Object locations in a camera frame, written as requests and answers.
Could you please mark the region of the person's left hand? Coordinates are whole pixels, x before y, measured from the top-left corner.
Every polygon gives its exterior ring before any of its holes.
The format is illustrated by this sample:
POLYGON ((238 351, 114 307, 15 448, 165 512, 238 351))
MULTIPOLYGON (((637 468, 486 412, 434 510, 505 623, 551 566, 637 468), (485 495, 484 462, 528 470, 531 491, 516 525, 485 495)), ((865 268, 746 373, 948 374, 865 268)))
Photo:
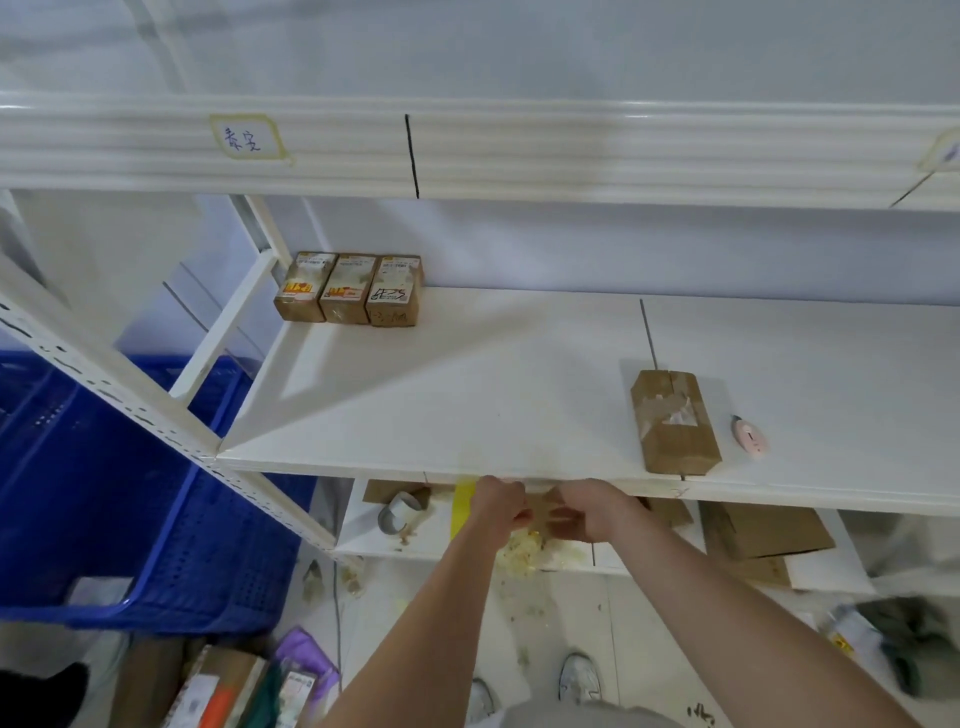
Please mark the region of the person's left hand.
POLYGON ((477 543, 491 552, 503 548, 513 531, 506 529, 506 514, 502 504, 502 485, 504 480, 492 475, 481 476, 476 483, 471 510, 466 521, 467 530, 476 535, 477 543))

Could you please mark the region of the person's right hand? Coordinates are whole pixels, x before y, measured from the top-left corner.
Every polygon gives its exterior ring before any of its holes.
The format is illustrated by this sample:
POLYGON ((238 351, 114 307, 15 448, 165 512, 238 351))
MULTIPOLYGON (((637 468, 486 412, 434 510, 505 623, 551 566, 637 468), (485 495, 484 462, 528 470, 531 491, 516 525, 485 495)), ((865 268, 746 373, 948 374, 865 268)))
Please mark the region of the person's right hand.
POLYGON ((594 488, 594 543, 610 543, 628 528, 641 524, 645 509, 633 496, 613 484, 588 478, 566 480, 558 484, 592 484, 594 488))

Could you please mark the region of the small brown cardboard box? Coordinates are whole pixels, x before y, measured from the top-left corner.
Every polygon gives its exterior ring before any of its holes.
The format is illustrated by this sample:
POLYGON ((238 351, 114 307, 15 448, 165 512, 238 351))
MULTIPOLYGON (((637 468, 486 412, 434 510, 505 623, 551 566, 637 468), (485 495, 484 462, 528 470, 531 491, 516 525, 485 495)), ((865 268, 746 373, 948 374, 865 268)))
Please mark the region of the small brown cardboard box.
POLYGON ((532 512, 530 529, 545 541, 593 543, 585 512, 568 503, 564 486, 526 490, 526 503, 532 512))

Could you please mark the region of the person's left forearm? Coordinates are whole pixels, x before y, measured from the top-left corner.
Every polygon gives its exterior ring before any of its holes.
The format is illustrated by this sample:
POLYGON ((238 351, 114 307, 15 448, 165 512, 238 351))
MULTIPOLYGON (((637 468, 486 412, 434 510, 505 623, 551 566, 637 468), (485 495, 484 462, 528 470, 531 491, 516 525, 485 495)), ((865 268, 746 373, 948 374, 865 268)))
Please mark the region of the person's left forearm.
POLYGON ((512 530, 472 517, 318 728, 465 728, 496 554, 512 530))

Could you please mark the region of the person's right forearm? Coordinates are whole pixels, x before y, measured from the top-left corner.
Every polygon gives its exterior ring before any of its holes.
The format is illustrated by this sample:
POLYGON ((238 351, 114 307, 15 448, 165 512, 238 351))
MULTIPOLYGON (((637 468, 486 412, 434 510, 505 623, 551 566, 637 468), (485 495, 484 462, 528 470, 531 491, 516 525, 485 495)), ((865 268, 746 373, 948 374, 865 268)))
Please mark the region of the person's right forearm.
POLYGON ((605 539, 734 728, 922 728, 851 658, 627 497, 605 539))

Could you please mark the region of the pile of yellowish paper scraps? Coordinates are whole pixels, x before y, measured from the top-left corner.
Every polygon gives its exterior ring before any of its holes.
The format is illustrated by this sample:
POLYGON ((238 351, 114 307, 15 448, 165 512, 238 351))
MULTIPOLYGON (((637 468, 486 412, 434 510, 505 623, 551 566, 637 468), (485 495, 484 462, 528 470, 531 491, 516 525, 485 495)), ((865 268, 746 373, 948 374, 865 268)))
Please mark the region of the pile of yellowish paper scraps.
POLYGON ((494 558, 494 567, 513 578, 532 577, 535 573, 581 572, 593 566, 590 544, 554 539, 529 528, 513 531, 494 558))

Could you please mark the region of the yellow tape strip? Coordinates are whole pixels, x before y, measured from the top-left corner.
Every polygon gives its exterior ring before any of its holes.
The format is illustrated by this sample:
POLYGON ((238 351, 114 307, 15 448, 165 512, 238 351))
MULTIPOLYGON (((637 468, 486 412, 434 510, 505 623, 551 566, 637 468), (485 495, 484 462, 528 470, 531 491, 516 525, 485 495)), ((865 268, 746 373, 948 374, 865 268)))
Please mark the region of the yellow tape strip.
POLYGON ((453 541, 471 515, 476 483, 476 479, 466 478, 454 487, 450 513, 450 541, 453 541))

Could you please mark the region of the grey tape roll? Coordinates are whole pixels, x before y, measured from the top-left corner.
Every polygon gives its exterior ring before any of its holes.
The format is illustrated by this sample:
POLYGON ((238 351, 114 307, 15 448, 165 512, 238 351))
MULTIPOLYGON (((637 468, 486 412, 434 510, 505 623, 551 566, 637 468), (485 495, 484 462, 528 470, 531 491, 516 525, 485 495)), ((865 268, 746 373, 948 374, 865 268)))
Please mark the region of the grey tape roll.
POLYGON ((388 537, 403 538, 416 530, 427 516, 429 505, 429 491, 426 491, 425 502, 417 497, 419 493, 399 491, 381 508, 377 516, 380 533, 388 537))

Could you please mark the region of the white metal shelf unit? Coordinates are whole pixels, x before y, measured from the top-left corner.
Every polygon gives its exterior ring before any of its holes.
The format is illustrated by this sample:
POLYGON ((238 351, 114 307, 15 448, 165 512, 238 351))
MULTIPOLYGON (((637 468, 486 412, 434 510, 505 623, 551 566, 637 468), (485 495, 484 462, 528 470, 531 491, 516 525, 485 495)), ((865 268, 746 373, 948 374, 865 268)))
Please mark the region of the white metal shelf unit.
POLYGON ((0 188, 240 193, 267 243, 170 391, 0 252, 0 325, 311 545, 265 473, 582 476, 632 495, 960 517, 960 307, 429 287, 418 326, 285 323, 219 436, 188 409, 289 249, 262 193, 960 213, 960 103, 518 102, 0 91, 0 188), (264 114, 294 164, 237 161, 212 114, 264 114), (646 470, 642 370, 692 373, 722 462, 646 470), (731 418, 769 445, 752 458, 731 418))

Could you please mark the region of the brown cardboard piece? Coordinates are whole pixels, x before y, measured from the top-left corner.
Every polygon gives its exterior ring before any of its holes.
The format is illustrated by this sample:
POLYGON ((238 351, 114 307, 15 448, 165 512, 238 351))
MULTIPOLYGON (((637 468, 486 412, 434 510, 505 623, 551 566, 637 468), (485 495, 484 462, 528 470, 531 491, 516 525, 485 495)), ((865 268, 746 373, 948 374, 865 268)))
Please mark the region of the brown cardboard piece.
POLYGON ((424 482, 371 478, 366 481, 362 502, 389 505, 400 493, 410 495, 422 509, 426 509, 430 501, 431 488, 424 482))

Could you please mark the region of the long cardboard box with tape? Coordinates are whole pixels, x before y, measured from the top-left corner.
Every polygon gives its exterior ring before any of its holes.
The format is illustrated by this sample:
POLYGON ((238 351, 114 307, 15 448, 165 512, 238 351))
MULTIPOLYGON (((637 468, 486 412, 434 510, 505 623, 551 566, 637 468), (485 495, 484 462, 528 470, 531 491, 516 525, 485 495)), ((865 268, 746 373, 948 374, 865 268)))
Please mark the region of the long cardboard box with tape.
POLYGON ((703 477, 723 458, 697 377, 680 370, 641 370, 630 399, 647 472, 703 477))

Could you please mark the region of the person's right white shoe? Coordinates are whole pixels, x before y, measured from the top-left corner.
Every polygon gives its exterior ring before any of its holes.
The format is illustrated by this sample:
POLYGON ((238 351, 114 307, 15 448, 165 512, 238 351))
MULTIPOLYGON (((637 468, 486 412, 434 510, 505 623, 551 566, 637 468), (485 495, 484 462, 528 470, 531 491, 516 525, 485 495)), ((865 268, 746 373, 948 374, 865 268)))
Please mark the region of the person's right white shoe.
POLYGON ((583 705, 602 700, 602 683, 594 660, 579 651, 569 653, 558 676, 558 701, 583 705))

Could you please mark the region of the person's white shoe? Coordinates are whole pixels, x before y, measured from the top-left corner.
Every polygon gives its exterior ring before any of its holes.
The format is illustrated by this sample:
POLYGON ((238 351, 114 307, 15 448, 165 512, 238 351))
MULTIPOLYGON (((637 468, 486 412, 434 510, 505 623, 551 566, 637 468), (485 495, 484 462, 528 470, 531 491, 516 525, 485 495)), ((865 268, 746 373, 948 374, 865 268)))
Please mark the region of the person's white shoe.
POLYGON ((494 697, 486 682, 479 677, 471 680, 464 728, 485 722, 497 714, 494 697))
POLYGON ((579 651, 569 653, 558 676, 558 701, 583 705, 602 700, 602 683, 594 660, 579 651))

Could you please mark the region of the pink utility knife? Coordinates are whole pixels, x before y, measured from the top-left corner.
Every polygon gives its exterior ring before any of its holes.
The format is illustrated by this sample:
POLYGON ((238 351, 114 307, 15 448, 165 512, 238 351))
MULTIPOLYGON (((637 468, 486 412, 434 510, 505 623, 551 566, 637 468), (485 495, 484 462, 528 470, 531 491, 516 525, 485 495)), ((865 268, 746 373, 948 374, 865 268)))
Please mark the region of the pink utility knife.
POLYGON ((731 416, 730 430, 739 447, 751 458, 762 458, 769 452, 769 444, 762 431, 747 419, 731 416))

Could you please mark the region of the large brown cardboard box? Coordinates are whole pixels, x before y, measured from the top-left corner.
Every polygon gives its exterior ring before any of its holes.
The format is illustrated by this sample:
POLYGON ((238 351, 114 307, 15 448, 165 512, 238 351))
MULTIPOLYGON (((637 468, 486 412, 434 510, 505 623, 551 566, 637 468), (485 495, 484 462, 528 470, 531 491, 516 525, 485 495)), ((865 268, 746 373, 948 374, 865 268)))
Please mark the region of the large brown cardboard box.
POLYGON ((700 501, 703 534, 727 558, 751 561, 823 552, 836 547, 810 507, 700 501))

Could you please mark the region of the person's left white shoe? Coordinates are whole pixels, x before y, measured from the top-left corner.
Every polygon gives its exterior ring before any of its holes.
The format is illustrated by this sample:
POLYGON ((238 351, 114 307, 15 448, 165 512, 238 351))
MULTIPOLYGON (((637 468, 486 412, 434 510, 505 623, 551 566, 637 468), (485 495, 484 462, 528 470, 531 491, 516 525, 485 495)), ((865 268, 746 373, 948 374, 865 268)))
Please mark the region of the person's left white shoe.
POLYGON ((486 682, 479 677, 471 680, 464 728, 485 722, 497 714, 494 697, 486 682))

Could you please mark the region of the flat brown cardboard box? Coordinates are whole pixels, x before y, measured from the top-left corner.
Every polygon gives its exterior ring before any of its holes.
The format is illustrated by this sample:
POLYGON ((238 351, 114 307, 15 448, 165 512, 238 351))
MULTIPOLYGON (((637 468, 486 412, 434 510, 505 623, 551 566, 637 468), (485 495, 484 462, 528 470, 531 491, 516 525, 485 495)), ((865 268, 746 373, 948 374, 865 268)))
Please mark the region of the flat brown cardboard box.
POLYGON ((754 587, 785 590, 793 588, 784 556, 738 561, 719 554, 714 556, 714 560, 725 572, 754 587))

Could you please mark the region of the small box with scribbled label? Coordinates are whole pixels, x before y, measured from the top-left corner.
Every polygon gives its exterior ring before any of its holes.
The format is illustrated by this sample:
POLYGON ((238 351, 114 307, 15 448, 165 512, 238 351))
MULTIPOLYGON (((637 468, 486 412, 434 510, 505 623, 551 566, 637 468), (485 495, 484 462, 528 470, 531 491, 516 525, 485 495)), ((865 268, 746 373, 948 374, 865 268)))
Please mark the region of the small box with scribbled label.
POLYGON ((381 329, 416 326, 423 286, 424 266, 420 256, 382 256, 366 297, 369 324, 381 329))

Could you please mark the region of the purple plastic bag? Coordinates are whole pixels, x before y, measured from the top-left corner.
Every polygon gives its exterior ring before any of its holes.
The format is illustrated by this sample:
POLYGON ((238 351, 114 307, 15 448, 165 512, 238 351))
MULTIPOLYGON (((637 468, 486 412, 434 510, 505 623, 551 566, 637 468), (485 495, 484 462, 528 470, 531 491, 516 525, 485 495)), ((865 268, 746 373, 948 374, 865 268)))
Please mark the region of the purple plastic bag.
POLYGON ((279 639, 273 658, 289 668, 316 678, 307 705, 318 706, 340 681, 341 673, 317 640, 302 626, 294 626, 279 639))

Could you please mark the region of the small box with beige label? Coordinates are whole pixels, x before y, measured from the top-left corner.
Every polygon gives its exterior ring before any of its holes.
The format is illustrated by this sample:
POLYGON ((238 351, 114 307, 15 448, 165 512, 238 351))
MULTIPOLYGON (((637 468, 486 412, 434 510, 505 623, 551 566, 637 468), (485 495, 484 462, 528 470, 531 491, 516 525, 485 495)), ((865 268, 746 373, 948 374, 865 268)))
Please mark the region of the small box with beige label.
POLYGON ((370 324, 366 301, 380 257, 366 253, 341 253, 319 298, 325 321, 339 325, 370 324))

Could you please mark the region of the small box with orange label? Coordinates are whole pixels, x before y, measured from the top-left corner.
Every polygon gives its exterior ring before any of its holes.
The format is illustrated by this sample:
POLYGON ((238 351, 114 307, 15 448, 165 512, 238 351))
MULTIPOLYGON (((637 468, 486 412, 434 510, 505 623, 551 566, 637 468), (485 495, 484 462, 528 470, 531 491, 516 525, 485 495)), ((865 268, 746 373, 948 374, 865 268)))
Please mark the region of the small box with orange label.
POLYGON ((336 252, 298 252, 273 298, 284 322, 318 324, 327 321, 320 306, 339 255, 336 252))

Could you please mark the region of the white printed packet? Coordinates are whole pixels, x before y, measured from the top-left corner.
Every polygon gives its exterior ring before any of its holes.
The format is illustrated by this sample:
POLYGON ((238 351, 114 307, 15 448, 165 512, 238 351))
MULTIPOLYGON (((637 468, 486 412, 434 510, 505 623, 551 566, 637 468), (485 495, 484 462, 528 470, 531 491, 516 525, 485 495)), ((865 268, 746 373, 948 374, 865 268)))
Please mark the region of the white printed packet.
POLYGON ((882 634, 854 605, 841 605, 829 613, 822 633, 844 654, 863 662, 882 656, 882 634))

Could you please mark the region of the cardboard box with orange sticker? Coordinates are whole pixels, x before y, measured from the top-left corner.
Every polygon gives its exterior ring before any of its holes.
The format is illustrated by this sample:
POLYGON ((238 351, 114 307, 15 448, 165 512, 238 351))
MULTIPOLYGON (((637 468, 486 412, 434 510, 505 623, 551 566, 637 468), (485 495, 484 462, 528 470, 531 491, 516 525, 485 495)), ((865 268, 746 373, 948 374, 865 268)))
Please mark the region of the cardboard box with orange sticker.
POLYGON ((204 646, 160 728, 240 728, 267 667, 255 654, 204 646))

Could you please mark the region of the grey green bag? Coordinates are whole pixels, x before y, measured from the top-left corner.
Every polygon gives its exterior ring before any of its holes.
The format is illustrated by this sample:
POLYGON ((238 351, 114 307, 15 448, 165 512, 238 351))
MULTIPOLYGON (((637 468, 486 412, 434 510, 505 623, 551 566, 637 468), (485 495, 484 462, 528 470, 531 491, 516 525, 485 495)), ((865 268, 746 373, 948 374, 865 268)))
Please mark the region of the grey green bag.
POLYGON ((960 700, 960 645, 945 613, 919 596, 864 602, 859 614, 880 634, 898 688, 921 700, 960 700))

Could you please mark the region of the blue plastic crate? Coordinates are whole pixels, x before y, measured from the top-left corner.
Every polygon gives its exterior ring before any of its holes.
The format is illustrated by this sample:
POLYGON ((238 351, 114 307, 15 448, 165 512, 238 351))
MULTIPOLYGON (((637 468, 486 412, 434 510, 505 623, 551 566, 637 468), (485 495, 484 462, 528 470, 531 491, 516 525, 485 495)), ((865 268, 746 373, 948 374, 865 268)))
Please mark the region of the blue plastic crate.
POLYGON ((0 351, 0 621, 280 621, 301 539, 38 355, 0 351))

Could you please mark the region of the handwritten masking tape label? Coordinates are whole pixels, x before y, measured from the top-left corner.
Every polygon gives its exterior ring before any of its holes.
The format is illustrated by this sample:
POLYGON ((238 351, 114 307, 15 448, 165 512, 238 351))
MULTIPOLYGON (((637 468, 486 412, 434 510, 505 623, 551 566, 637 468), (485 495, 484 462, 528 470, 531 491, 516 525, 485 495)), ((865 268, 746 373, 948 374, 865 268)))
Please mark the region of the handwritten masking tape label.
POLYGON ((264 113, 212 113, 208 123, 217 146, 237 162, 293 165, 280 125, 264 113))

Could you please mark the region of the black object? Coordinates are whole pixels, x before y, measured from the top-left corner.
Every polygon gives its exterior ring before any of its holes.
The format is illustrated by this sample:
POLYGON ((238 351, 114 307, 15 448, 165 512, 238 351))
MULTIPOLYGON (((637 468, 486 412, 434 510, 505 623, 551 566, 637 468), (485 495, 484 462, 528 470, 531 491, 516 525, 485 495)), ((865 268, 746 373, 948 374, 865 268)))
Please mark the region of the black object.
POLYGON ((80 661, 47 678, 0 669, 0 728, 69 728, 89 685, 90 668, 80 661))

